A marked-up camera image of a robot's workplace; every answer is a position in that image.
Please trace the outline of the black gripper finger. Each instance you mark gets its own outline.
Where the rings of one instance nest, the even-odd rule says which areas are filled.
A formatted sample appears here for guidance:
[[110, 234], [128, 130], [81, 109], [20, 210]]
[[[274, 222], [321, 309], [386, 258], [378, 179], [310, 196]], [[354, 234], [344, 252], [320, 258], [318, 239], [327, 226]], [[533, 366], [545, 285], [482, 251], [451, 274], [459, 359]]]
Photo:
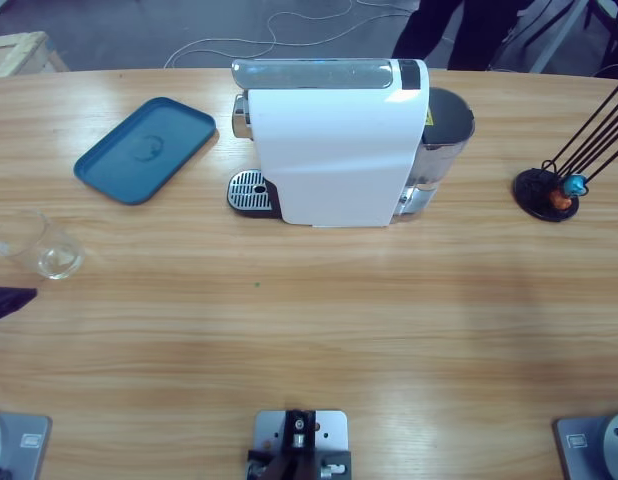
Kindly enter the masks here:
[[36, 288], [0, 287], [0, 319], [23, 308], [37, 294]]

